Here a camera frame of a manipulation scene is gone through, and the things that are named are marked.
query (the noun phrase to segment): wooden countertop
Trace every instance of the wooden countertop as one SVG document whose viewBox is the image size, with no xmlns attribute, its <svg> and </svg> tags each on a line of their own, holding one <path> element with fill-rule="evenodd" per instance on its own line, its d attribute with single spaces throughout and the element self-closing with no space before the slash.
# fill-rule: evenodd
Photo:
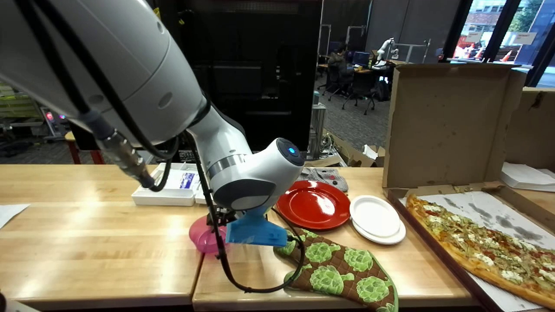
<svg viewBox="0 0 555 312">
<path fill-rule="evenodd" d="M 350 199 L 361 193 L 382 195 L 382 167 L 340 167 L 340 173 L 349 181 Z M 324 235 L 345 245 L 369 249 L 395 280 L 402 306 L 475 304 L 465 285 L 409 225 L 408 237 L 397 245 L 369 242 L 350 223 Z M 253 287 L 276 285 L 293 270 L 271 247 L 260 245 L 231 245 L 229 261 L 236 278 Z M 243 292 L 227 280 L 220 261 L 213 256 L 203 261 L 192 306 L 194 310 L 361 308 L 347 299 L 316 292 Z"/>
<path fill-rule="evenodd" d="M 2 164 L 0 290 L 38 308 L 191 304 L 206 207 L 137 207 L 111 164 Z"/>
</svg>

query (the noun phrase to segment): pizza slice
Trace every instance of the pizza slice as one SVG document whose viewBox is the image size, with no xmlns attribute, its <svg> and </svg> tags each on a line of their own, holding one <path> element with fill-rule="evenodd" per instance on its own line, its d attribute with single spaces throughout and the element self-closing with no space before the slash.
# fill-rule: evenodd
<svg viewBox="0 0 555 312">
<path fill-rule="evenodd" d="M 416 195 L 409 195 L 406 206 L 470 273 L 524 299 L 555 308 L 555 249 L 480 226 Z"/>
</svg>

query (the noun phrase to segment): tree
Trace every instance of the tree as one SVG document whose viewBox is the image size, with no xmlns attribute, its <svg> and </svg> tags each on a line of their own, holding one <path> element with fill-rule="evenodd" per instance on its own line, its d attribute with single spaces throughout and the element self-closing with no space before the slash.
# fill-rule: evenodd
<svg viewBox="0 0 555 312">
<path fill-rule="evenodd" d="M 513 20 L 510 22 L 512 30 L 529 30 L 543 0 L 529 0 L 520 11 L 515 13 Z"/>
</svg>

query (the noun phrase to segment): red plate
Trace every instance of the red plate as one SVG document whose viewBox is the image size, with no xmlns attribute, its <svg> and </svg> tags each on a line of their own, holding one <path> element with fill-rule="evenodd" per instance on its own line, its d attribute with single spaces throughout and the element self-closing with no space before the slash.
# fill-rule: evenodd
<svg viewBox="0 0 555 312">
<path fill-rule="evenodd" d="M 277 211 L 291 223 L 326 230 L 343 225 L 349 197 L 340 188 L 316 180 L 297 180 L 276 202 Z"/>
</svg>

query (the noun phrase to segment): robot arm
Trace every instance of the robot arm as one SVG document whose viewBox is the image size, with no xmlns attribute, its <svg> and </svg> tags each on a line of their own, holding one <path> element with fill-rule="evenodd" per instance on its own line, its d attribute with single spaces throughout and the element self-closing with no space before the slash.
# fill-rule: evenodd
<svg viewBox="0 0 555 312">
<path fill-rule="evenodd" d="M 40 1 L 68 24 L 83 44 L 81 51 L 75 46 L 76 41 L 68 43 L 68 36 Z M 29 18 L 21 3 L 38 15 Z M 33 27 L 36 20 L 50 34 L 55 55 L 90 110 L 78 108 L 76 100 L 68 95 L 66 82 L 55 74 L 57 67 L 45 55 L 42 36 Z M 142 0 L 3 0 L 0 39 L 0 79 L 95 133 L 114 162 L 142 185 L 153 180 L 132 145 L 140 136 L 158 143 L 182 131 L 194 136 L 213 200 L 225 207 L 260 214 L 300 173 L 302 154 L 284 138 L 276 138 L 262 152 L 251 152 L 243 131 L 206 102 L 187 58 Z M 113 95 L 94 77 L 83 62 L 83 51 L 106 76 Z M 121 117 L 121 108 L 114 103 L 120 100 L 137 128 Z"/>
</svg>

